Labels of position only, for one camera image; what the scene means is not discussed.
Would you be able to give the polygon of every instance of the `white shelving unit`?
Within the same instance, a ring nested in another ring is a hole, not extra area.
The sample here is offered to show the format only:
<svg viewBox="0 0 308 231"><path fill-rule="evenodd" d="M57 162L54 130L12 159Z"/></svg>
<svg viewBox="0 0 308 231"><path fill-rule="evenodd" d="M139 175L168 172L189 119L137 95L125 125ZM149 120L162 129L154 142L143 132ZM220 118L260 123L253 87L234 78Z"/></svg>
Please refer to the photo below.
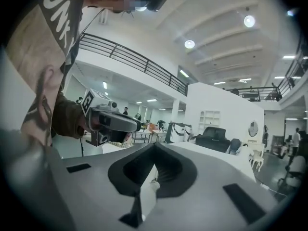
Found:
<svg viewBox="0 0 308 231"><path fill-rule="evenodd" d="M203 134L207 127L219 128L220 111L206 110L201 111L199 120L199 133Z"/></svg>

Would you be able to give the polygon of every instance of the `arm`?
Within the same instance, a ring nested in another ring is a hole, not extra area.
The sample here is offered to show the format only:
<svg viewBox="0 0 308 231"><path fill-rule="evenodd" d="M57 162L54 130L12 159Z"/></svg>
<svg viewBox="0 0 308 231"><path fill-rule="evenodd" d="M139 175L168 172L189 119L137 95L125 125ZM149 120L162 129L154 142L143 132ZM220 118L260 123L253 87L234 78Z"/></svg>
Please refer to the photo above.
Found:
<svg viewBox="0 0 308 231"><path fill-rule="evenodd" d="M59 92L52 116L52 128L59 135L79 139L84 134L83 124L85 127L81 105L67 100L63 93Z"/></svg>

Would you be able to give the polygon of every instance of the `railing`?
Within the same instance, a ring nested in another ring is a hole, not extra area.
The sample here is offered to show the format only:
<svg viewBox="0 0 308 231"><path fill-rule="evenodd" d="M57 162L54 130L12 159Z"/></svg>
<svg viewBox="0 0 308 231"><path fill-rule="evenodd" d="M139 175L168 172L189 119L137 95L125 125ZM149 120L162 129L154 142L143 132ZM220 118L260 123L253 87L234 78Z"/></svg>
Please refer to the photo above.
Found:
<svg viewBox="0 0 308 231"><path fill-rule="evenodd" d="M230 91L235 95L247 99L251 102L260 101L279 101L281 95L278 87L255 87L255 88L240 88L240 89L230 89Z"/></svg>
<svg viewBox="0 0 308 231"><path fill-rule="evenodd" d="M187 96L187 85L141 54L110 40L83 33L79 47L136 68Z"/></svg>
<svg viewBox="0 0 308 231"><path fill-rule="evenodd" d="M308 56L303 54L304 48L307 48L305 39L304 37L300 37L296 50L296 58L292 60L288 71L278 85L282 97L300 81L308 69Z"/></svg>

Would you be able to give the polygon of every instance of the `person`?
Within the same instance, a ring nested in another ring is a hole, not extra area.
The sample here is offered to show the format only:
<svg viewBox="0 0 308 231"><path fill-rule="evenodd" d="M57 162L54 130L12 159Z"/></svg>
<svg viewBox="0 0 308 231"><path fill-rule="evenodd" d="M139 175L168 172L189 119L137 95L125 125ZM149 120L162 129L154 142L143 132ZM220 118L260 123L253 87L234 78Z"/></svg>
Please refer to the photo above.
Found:
<svg viewBox="0 0 308 231"><path fill-rule="evenodd" d="M82 97L79 97L79 98L76 100L76 103L77 103L77 104L81 104L82 101L83 101L83 98L82 98Z"/></svg>
<svg viewBox="0 0 308 231"><path fill-rule="evenodd" d="M235 154L244 160L249 160L249 157L253 156L255 153L253 149L248 147L248 144L243 144L239 149L237 149Z"/></svg>
<svg viewBox="0 0 308 231"><path fill-rule="evenodd" d="M268 138L269 138L268 130L269 130L268 127L264 125L263 138L262 138L262 143L264 144L264 148L268 146Z"/></svg>
<svg viewBox="0 0 308 231"><path fill-rule="evenodd" d="M299 132L299 128L296 128L295 134L292 137L292 142L293 142L292 156L293 157L295 157L297 153L299 142L300 142L300 134L298 132Z"/></svg>
<svg viewBox="0 0 308 231"><path fill-rule="evenodd" d="M81 105L67 100L65 77L78 54L82 8L130 12L150 0L32 0L4 42L5 53L35 95L21 132L50 146L51 129L79 139L88 126Z"/></svg>
<svg viewBox="0 0 308 231"><path fill-rule="evenodd" d="M127 110L128 110L128 108L125 107L125 108L124 108L124 112L123 112L124 115L128 115Z"/></svg>
<svg viewBox="0 0 308 231"><path fill-rule="evenodd" d="M283 159L287 150L288 150L287 143L283 142L281 150L280 150L280 154L278 154L278 153L273 153L273 154L275 156L279 157L280 159Z"/></svg>

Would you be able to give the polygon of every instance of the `round mirror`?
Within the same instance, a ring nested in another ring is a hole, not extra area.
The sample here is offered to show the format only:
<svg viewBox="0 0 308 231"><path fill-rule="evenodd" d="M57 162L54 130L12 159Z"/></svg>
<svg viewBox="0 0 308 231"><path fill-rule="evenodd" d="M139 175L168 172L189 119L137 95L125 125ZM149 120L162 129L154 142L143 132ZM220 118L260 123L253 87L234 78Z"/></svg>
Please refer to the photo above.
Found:
<svg viewBox="0 0 308 231"><path fill-rule="evenodd" d="M248 133L251 137L255 137L258 133L258 124L254 121L250 123Z"/></svg>

